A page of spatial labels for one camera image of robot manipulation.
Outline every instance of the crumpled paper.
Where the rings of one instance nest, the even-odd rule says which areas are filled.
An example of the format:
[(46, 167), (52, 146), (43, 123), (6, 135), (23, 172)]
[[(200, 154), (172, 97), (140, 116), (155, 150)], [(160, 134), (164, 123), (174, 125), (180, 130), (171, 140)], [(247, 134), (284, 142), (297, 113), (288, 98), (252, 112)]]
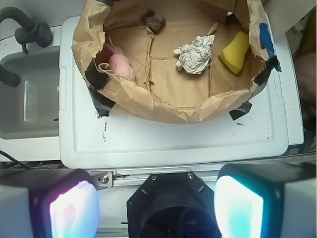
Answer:
[(176, 63), (177, 69), (184, 68), (187, 73), (201, 74), (208, 66), (213, 42), (214, 35), (197, 36), (191, 45), (185, 44), (174, 50), (174, 54), (180, 55)]

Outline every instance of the brown paper bag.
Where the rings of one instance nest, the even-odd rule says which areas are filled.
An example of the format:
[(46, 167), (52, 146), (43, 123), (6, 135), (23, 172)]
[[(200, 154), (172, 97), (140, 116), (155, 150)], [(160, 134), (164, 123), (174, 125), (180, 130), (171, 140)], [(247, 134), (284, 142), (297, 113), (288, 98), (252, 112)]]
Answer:
[[(149, 9), (166, 18), (158, 34), (142, 22)], [(226, 25), (228, 11), (240, 23)], [(112, 111), (164, 123), (195, 123), (239, 108), (264, 88), (272, 67), (264, 63), (269, 57), (261, 47), (260, 23), (266, 23), (260, 0), (122, 0), (112, 7), (88, 0), (72, 50), (88, 87)], [(218, 56), (239, 30), (249, 34), (250, 49), (243, 69), (234, 75)], [(215, 35), (210, 66), (200, 75), (178, 71), (173, 50), (208, 33)], [(103, 51), (109, 37), (130, 60), (135, 82), (109, 70)]]

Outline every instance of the yellow sponge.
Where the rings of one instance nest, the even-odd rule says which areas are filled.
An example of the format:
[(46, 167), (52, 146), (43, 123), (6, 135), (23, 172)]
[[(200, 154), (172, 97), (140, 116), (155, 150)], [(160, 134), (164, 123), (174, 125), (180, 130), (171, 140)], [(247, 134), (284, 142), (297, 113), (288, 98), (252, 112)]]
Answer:
[(237, 75), (243, 67), (244, 56), (249, 47), (249, 36), (239, 31), (233, 41), (222, 50), (219, 59)]

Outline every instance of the cable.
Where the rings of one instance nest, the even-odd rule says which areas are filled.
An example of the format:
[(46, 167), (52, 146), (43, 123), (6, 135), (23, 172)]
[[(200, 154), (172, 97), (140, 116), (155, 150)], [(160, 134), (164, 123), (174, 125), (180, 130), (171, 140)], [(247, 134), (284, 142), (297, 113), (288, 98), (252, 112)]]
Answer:
[(7, 154), (6, 152), (4, 152), (2, 150), (0, 150), (0, 155), (7, 157), (9, 160), (11, 160), (12, 162), (15, 162), (16, 164), (20, 165), (21, 167), (23, 167), (25, 169), (32, 169), (31, 166), (28, 166), (25, 163), (22, 163), (22, 162), (16, 160), (15, 158), (13, 158), (12, 156), (10, 156), (9, 154)]

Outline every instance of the black faucet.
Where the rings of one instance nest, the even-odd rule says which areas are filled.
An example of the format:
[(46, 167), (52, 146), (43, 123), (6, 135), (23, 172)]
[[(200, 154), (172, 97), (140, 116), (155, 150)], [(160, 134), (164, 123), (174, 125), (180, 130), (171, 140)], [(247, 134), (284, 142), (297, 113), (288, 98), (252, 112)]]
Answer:
[[(31, 20), (20, 9), (10, 6), (0, 9), (0, 23), (7, 18), (15, 20), (22, 26), (16, 29), (15, 39), (22, 45), (23, 53), (27, 54), (26, 44), (28, 43), (35, 42), (40, 47), (46, 47), (52, 42), (53, 36), (47, 23)], [(0, 81), (10, 87), (16, 87), (20, 84), (21, 78), (0, 65)]]

